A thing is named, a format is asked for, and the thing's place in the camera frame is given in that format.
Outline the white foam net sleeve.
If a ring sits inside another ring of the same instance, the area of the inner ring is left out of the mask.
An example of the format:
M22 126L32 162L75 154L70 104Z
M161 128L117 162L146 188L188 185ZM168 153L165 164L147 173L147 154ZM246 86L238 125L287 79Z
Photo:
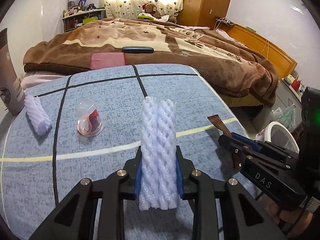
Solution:
M139 209L169 210L178 206L176 171L176 105L169 99L142 102L142 177Z

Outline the white trash bin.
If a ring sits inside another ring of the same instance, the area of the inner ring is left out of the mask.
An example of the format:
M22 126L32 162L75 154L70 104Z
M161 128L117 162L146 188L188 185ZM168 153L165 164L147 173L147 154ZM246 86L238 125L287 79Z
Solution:
M299 147L289 130L277 121L269 123L255 136L255 140L271 142L277 146L299 153Z

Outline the brown wrapper scrap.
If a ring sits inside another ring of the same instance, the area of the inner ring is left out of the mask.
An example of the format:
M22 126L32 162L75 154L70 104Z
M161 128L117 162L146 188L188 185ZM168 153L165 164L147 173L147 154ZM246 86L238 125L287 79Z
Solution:
M222 131L222 135L219 136L218 139L219 145L231 155L233 168L235 170L240 169L242 167L242 161L244 160L240 141L233 138L232 133L218 115L211 115L207 118L214 127Z

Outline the brown plush blanket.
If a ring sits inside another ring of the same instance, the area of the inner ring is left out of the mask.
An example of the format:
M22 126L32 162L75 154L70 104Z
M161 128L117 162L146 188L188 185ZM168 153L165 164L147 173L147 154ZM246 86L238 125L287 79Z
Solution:
M195 68L222 95L252 95L272 106L278 73L263 55L214 30L185 29L170 22L105 18L58 34L26 52L26 72L71 75L88 71L94 53L119 53L123 47L151 47L153 53L128 54L132 64L175 63Z

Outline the wooden headboard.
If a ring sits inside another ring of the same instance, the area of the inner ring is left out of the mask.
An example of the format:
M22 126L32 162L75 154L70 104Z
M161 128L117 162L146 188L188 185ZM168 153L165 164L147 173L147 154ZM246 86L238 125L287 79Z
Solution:
M297 62L277 45L261 35L238 24L223 24L223 29L230 37L243 43L249 49L263 55L278 72L279 79L287 77L295 70Z

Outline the blue checked bed sheet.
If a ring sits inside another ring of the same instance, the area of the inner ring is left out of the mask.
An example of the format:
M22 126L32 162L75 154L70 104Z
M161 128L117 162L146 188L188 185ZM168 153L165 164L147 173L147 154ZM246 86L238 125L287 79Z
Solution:
M150 64L89 71L27 90L38 96L52 129L34 133L25 111L1 113L1 215L12 232L28 239L55 204L82 179L104 179L136 155L146 96L177 107L177 144L196 168L217 180L236 178L253 196L258 189L233 170L220 148L218 115L232 132L246 131L217 92L189 66ZM80 99L93 100L104 129L95 137L77 130Z

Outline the clear plastic jelly cup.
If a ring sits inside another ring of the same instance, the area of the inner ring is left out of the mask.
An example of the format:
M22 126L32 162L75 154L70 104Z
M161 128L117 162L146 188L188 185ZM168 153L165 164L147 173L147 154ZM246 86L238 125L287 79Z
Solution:
M104 122L93 100L80 99L75 108L78 121L77 130L84 137L95 137L104 129Z

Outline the grey travel tumbler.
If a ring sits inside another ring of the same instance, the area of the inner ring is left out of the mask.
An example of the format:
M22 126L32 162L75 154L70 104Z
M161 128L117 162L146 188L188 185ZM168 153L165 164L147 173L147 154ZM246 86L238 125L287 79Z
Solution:
M24 108L25 93L12 65L7 38L7 28L1 31L0 88L1 100L13 116Z

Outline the wooden wardrobe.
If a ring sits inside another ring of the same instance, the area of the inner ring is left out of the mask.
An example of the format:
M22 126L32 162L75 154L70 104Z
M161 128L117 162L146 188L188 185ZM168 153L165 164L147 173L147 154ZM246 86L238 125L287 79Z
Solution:
M226 17L231 0L183 0L178 25L215 28L216 20Z

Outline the pink box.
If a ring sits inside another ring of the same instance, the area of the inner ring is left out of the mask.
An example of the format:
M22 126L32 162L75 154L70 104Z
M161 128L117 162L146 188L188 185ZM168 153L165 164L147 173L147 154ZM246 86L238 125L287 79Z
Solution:
M124 53L94 53L91 56L90 70L125 66Z

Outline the teddy bear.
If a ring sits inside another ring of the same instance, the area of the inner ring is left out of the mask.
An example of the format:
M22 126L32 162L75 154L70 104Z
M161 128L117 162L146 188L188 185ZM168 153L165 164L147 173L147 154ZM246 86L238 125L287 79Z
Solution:
M157 10L156 5L153 4L152 2L145 3L144 5L142 5L142 7L144 12L150 14L154 18L160 19L162 17L159 11Z

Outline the white cluttered shelf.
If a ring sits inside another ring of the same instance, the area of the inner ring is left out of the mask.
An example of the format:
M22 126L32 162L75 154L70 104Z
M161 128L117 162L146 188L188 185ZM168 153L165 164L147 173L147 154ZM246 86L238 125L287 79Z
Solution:
M73 31L89 22L101 20L105 16L105 8L96 7L94 3L84 6L82 10L80 6L74 6L63 12L63 30L65 33Z

